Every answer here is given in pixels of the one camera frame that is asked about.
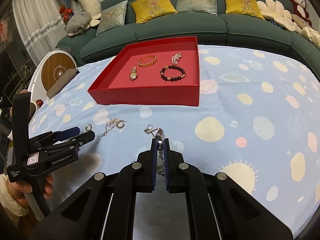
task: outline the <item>gray plush pig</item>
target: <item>gray plush pig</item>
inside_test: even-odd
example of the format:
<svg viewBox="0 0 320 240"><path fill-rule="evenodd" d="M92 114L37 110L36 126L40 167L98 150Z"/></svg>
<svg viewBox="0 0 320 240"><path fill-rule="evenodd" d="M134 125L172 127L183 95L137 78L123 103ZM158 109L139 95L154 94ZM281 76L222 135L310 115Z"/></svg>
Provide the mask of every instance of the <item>gray plush pig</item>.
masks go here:
<svg viewBox="0 0 320 240"><path fill-rule="evenodd" d="M89 22L91 21L91 14L88 12L77 12L72 16L65 27L67 36L73 37L80 35L83 31L89 29Z"/></svg>

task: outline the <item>watch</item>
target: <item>watch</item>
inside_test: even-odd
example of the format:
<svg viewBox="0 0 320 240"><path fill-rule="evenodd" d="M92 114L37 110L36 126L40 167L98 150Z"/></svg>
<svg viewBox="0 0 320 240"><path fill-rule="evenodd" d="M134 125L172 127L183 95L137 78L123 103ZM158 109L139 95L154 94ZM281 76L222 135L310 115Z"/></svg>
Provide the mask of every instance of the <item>watch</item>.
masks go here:
<svg viewBox="0 0 320 240"><path fill-rule="evenodd" d="M133 67L131 70L131 74L129 75L131 80L136 80L138 78L137 67Z"/></svg>

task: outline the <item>green sofa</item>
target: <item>green sofa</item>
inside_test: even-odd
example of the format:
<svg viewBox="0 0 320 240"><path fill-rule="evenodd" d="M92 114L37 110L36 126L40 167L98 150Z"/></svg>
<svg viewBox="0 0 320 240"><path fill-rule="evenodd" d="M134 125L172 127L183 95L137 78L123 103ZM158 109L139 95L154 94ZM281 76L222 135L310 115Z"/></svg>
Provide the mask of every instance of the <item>green sofa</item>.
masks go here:
<svg viewBox="0 0 320 240"><path fill-rule="evenodd" d="M102 9L124 0L104 0ZM218 15L187 12L135 23L135 13L128 0L125 25L96 36L96 28L82 35L64 37L57 48L69 49L81 63L90 63L116 55L126 45L152 39L196 36L199 44L246 47L294 58L320 76L320 51L297 33L284 31L270 22L240 14L226 14L225 0L217 0ZM178 0L170 0L176 6ZM278 0L293 12L289 0Z"/></svg>

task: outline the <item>jewelry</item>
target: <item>jewelry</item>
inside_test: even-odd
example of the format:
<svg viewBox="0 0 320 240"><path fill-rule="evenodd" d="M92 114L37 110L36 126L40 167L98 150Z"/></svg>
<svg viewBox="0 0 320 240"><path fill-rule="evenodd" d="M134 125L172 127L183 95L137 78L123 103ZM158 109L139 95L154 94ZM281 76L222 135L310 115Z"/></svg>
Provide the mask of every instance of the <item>jewelry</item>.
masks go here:
<svg viewBox="0 0 320 240"><path fill-rule="evenodd" d="M156 56L149 55L149 56L144 56L144 57L145 57L145 59L153 58L154 60L149 62L149 63L141 64L141 62L143 61L143 58L141 58L138 61L139 67L149 67L149 66L151 66L151 65L153 65L154 63L157 62L157 57Z"/></svg>
<svg viewBox="0 0 320 240"><path fill-rule="evenodd" d="M157 135L160 135L162 138L165 138L164 132L161 128L155 127L153 128L153 125L149 124L146 129L144 129L144 132L147 134L152 134L153 138L155 138ZM156 164L156 172L162 176L165 176L165 168L164 168L164 159L163 159L163 150L158 150L158 158L157 158L157 164Z"/></svg>
<svg viewBox="0 0 320 240"><path fill-rule="evenodd" d="M180 53L177 53L176 55L174 55L172 57L172 65L177 65L178 64L178 61L180 60L180 58L182 57L182 52Z"/></svg>
<svg viewBox="0 0 320 240"><path fill-rule="evenodd" d="M137 74L137 67L133 67L132 70L131 70L131 74L129 75L130 79L131 80L136 80L137 77L138 77L138 74Z"/></svg>
<svg viewBox="0 0 320 240"><path fill-rule="evenodd" d="M116 124L116 127L119 128L119 129L122 129L124 127L124 122L126 122L126 121L123 121L123 120L118 121L117 124Z"/></svg>
<svg viewBox="0 0 320 240"><path fill-rule="evenodd" d="M86 131L91 131L91 130L92 130L92 124L89 123L88 125L89 125L89 127L86 126L86 127L85 127L85 130L86 130Z"/></svg>
<svg viewBox="0 0 320 240"><path fill-rule="evenodd" d="M167 70L167 69L176 69L176 70L179 70L181 73L182 73L182 76L177 76L177 77L172 77L172 78L168 78L164 75L164 72ZM183 78L186 77L186 72L184 71L183 68L181 67L178 67L178 66L165 66L164 68L162 68L162 70L160 71L160 74L161 74L161 78L165 81L178 81L178 80L181 80Z"/></svg>
<svg viewBox="0 0 320 240"><path fill-rule="evenodd" d="M109 122L106 123L105 131L102 134L98 134L97 137L103 137L108 134L109 131L111 131L113 128L117 127L119 129L122 129L124 127L124 120L118 120L117 117L111 119Z"/></svg>

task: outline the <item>screw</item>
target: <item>screw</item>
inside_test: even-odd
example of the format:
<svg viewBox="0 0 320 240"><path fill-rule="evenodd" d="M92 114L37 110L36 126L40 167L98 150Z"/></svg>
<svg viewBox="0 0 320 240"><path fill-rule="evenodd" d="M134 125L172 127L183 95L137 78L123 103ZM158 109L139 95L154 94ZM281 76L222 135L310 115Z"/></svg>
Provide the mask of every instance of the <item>screw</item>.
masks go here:
<svg viewBox="0 0 320 240"><path fill-rule="evenodd" d="M187 168L189 168L189 165L187 163L180 163L179 168L182 170L186 170Z"/></svg>
<svg viewBox="0 0 320 240"><path fill-rule="evenodd" d="M131 165L131 167L134 168L135 170L137 170L137 169L140 169L142 167L142 164L141 163L133 163Z"/></svg>
<svg viewBox="0 0 320 240"><path fill-rule="evenodd" d="M226 178L227 178L227 175L223 172L219 172L217 174L217 179L219 179L219 180L225 180Z"/></svg>
<svg viewBox="0 0 320 240"><path fill-rule="evenodd" d="M96 180L101 180L101 179L104 178L104 174L101 173L101 172L98 172L98 173L96 173L96 174L94 175L94 178L95 178Z"/></svg>

